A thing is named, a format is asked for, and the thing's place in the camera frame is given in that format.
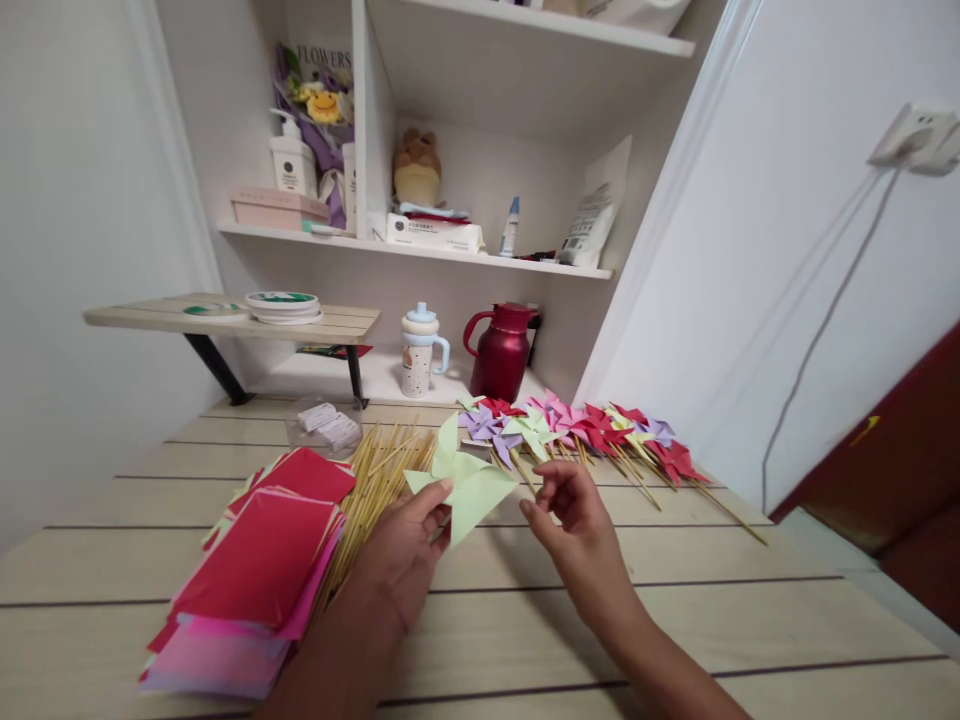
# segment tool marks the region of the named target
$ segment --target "shelf unit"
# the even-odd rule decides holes
[[[362,358],[364,395],[375,402],[409,402],[400,392],[401,354],[399,345],[375,347]],[[469,395],[467,385],[473,371],[473,358],[453,352],[450,368],[443,375],[431,376],[430,392],[424,403],[451,404]],[[301,395],[305,388],[325,397],[348,397],[350,379],[345,360],[294,353],[251,383],[251,392],[275,395]],[[527,370],[520,385],[520,400],[543,397],[544,386],[532,370]]]
[[[274,228],[263,228],[253,225],[238,225],[237,223],[217,223],[217,229],[225,235],[245,235],[248,237],[263,238],[265,240],[287,240],[291,242],[309,243],[311,245],[346,248],[348,250],[388,253],[404,255],[406,257],[422,257],[432,260],[446,260],[448,262],[469,263],[473,265],[490,265],[492,267],[510,268],[512,270],[527,272],[596,278],[599,280],[609,280],[613,277],[612,270],[593,270],[590,268],[573,267],[571,265],[515,260],[512,258],[502,258],[498,255],[487,255],[483,252],[471,255],[469,253],[459,253],[448,250],[394,245],[379,240],[358,240],[348,237],[314,235],[296,230],[276,230]]]
[[[628,257],[655,252],[635,239],[726,4],[692,0],[674,36],[662,37],[492,0],[157,0],[223,289],[377,308],[383,320],[368,342],[378,349],[398,342],[400,318],[418,301],[448,338],[492,301],[536,303],[535,377],[574,400]],[[234,222],[232,186],[274,185],[266,78],[276,42],[351,52],[361,239]],[[488,242],[520,197],[518,255],[559,248],[586,168],[631,136],[626,193],[599,268],[372,240],[385,236],[393,156],[409,126],[436,133],[440,197],[469,210]],[[292,372],[304,362],[292,355],[290,345],[250,344],[236,360],[249,386],[291,370],[309,389],[317,378]],[[377,368],[365,370],[365,385],[393,382]]]

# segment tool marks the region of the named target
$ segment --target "white cable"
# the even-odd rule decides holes
[[[810,363],[810,358],[813,356],[814,350],[816,350],[817,345],[820,343],[820,338],[823,337],[823,333],[830,324],[830,320],[833,319],[833,314],[836,311],[837,306],[840,304],[840,299],[843,297],[844,292],[846,292],[847,286],[850,284],[850,279],[853,277],[857,267],[860,265],[860,261],[863,259],[863,255],[867,250],[867,246],[870,244],[870,241],[873,240],[873,236],[876,234],[877,228],[880,226],[880,220],[883,218],[884,212],[886,212],[887,204],[890,202],[890,196],[893,194],[893,188],[896,186],[897,180],[900,178],[900,173],[902,171],[903,168],[898,167],[894,171],[893,176],[890,178],[890,182],[887,183],[887,187],[883,191],[883,197],[880,198],[880,204],[877,206],[877,212],[873,217],[873,222],[870,224],[870,229],[867,230],[867,234],[860,243],[860,249],[857,250],[857,254],[854,256],[853,262],[850,263],[850,268],[847,270],[847,274],[844,276],[843,281],[837,288],[837,292],[834,294],[833,300],[830,302],[830,307],[827,308],[827,313],[823,316],[820,327],[818,327],[817,332],[814,333],[813,339],[810,341],[810,345],[807,347],[806,353],[804,353],[803,360],[800,362],[800,368],[797,370],[797,377],[793,381],[793,385],[790,388],[790,392],[787,395],[786,401],[783,403],[783,407],[780,409],[780,417],[777,418],[777,424],[774,426],[773,433],[770,435],[770,440],[767,442],[767,448],[763,453],[763,464],[761,465],[760,469],[762,483],[760,488],[760,508],[763,512],[767,512],[767,465],[770,462],[770,455],[773,452],[773,447],[777,442],[777,437],[780,435],[780,430],[783,428],[784,420],[787,418],[787,412],[790,410],[790,406],[793,404],[793,400],[797,396],[797,391],[800,389],[800,383],[803,381],[803,376],[807,371],[807,365]]]

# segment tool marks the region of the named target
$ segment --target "stuffed toy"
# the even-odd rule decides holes
[[[410,128],[403,134],[400,151],[393,159],[393,183],[400,202],[436,207],[440,197],[440,158],[437,136]]]

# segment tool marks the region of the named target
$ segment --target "red thermos jug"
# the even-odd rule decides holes
[[[530,354],[527,341],[527,323],[537,315],[515,303],[493,306],[493,312],[477,313],[463,331],[463,344],[476,360],[470,378],[470,394],[515,402],[520,392],[523,371]],[[480,318],[491,318],[490,327],[480,336],[477,349],[470,347],[470,336]]]

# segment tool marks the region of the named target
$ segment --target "stack of colored paper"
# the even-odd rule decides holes
[[[266,697],[306,631],[354,484],[348,465],[308,448],[250,476],[147,646],[141,688]]]

